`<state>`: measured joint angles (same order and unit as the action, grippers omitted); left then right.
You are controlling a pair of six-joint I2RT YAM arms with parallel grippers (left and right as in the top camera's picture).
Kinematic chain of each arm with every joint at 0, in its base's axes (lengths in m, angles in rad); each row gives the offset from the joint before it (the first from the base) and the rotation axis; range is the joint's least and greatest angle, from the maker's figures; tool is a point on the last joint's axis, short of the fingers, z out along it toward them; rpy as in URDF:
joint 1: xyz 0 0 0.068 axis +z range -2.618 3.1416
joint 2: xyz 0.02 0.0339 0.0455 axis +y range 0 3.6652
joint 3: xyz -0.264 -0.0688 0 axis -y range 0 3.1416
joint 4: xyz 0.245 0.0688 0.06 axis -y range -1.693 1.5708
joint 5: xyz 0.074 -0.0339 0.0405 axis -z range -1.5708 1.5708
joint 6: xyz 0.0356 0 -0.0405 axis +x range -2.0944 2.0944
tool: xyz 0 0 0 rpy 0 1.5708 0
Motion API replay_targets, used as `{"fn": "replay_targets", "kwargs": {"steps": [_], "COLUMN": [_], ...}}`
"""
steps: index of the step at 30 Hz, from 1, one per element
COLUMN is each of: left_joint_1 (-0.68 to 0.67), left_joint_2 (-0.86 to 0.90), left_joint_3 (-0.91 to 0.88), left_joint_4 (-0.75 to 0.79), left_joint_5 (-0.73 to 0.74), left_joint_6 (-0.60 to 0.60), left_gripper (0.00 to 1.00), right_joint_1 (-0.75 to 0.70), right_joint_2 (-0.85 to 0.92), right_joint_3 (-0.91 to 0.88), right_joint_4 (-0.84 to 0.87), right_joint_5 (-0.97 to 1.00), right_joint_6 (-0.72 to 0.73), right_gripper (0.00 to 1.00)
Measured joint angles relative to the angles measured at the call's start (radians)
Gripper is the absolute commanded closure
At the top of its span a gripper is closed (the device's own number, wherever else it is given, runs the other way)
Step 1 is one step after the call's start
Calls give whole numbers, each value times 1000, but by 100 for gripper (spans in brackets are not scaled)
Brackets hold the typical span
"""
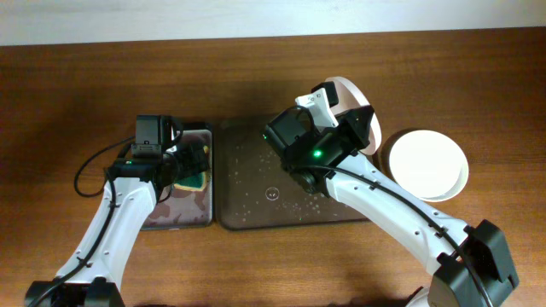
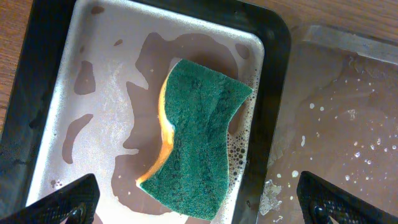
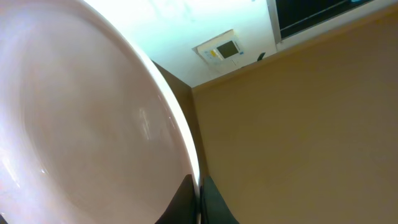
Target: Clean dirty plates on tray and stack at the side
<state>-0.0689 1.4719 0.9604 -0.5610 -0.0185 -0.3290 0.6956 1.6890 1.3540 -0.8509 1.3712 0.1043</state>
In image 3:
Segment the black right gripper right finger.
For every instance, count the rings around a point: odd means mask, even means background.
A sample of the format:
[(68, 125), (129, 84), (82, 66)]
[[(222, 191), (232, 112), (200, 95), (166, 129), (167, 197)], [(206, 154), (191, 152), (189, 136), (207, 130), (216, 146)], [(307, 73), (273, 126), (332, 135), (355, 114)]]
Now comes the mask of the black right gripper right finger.
[(201, 224), (239, 224), (210, 176), (201, 186)]

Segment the pinkish plate with red stain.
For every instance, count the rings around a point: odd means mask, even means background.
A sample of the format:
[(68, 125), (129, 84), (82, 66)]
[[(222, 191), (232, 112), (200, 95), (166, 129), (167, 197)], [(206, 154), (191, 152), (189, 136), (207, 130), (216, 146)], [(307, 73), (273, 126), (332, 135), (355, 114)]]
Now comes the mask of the pinkish plate with red stain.
[(188, 174), (198, 204), (190, 129), (143, 51), (84, 1), (1, 2), (6, 223), (156, 223)]

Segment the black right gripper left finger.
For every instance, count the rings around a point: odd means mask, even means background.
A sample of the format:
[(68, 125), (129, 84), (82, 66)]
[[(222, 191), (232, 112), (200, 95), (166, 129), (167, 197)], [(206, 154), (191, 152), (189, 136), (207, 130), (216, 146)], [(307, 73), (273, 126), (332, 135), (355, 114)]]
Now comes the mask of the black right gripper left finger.
[(155, 224), (196, 224), (197, 199), (193, 179), (186, 175), (165, 212)]

